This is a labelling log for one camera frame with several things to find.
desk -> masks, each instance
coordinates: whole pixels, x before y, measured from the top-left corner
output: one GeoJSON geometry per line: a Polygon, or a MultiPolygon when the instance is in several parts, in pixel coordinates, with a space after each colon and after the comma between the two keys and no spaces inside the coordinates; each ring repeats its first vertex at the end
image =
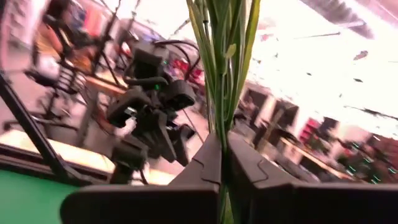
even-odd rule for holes
{"type": "Polygon", "coordinates": [[[316,158],[315,156],[311,155],[309,152],[306,150],[301,149],[300,147],[296,146],[292,142],[288,141],[287,139],[281,138],[280,139],[284,144],[286,144],[284,156],[289,158],[292,162],[299,164],[301,161],[301,158],[305,156],[306,158],[310,159],[314,163],[316,163],[318,166],[320,166],[322,169],[327,170],[328,172],[332,173],[333,175],[341,178],[341,179],[350,179],[353,180],[353,177],[342,173],[340,171],[335,170],[334,168],[326,165],[324,162],[316,158]]]}
{"type": "MultiPolygon", "coordinates": [[[[112,174],[114,164],[104,155],[91,152],[78,147],[70,146],[62,142],[48,140],[54,151],[58,153],[65,161],[100,170],[112,174]]],[[[22,131],[11,130],[0,135],[0,143],[16,147],[25,151],[40,154],[28,135],[22,131]]],[[[150,169],[146,179],[150,184],[167,185],[173,179],[174,175],[165,172],[150,169]]]]}
{"type": "Polygon", "coordinates": [[[123,77],[119,75],[116,76],[116,79],[119,81],[121,87],[118,87],[114,82],[114,78],[110,71],[99,72],[97,73],[97,77],[114,84],[112,85],[95,77],[86,77],[86,84],[96,88],[98,91],[103,92],[108,96],[119,96],[126,91],[127,84],[123,81],[123,77]]]}

cable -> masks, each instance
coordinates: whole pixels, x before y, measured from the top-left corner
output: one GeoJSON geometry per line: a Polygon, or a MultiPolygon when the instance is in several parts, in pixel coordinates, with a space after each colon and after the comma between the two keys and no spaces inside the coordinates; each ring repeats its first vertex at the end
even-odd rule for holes
{"type": "Polygon", "coordinates": [[[188,118],[189,123],[191,123],[193,130],[197,133],[201,143],[203,144],[205,141],[203,140],[203,138],[200,136],[197,128],[195,127],[195,125],[193,124],[191,118],[188,116],[187,112],[185,111],[185,109],[182,109],[182,111],[185,113],[185,116],[188,118]]]}
{"type": "Polygon", "coordinates": [[[142,183],[145,185],[148,185],[149,183],[148,183],[147,179],[145,178],[144,171],[141,169],[141,170],[139,170],[139,173],[141,175],[142,183]]]}
{"type": "Polygon", "coordinates": [[[181,53],[184,54],[184,56],[185,56],[185,58],[187,59],[187,62],[188,62],[188,68],[191,68],[192,67],[192,63],[191,63],[191,59],[189,58],[188,53],[184,49],[182,49],[182,47],[178,46],[177,44],[172,44],[171,46],[175,47],[176,49],[179,49],[179,51],[181,51],[181,53]]]}

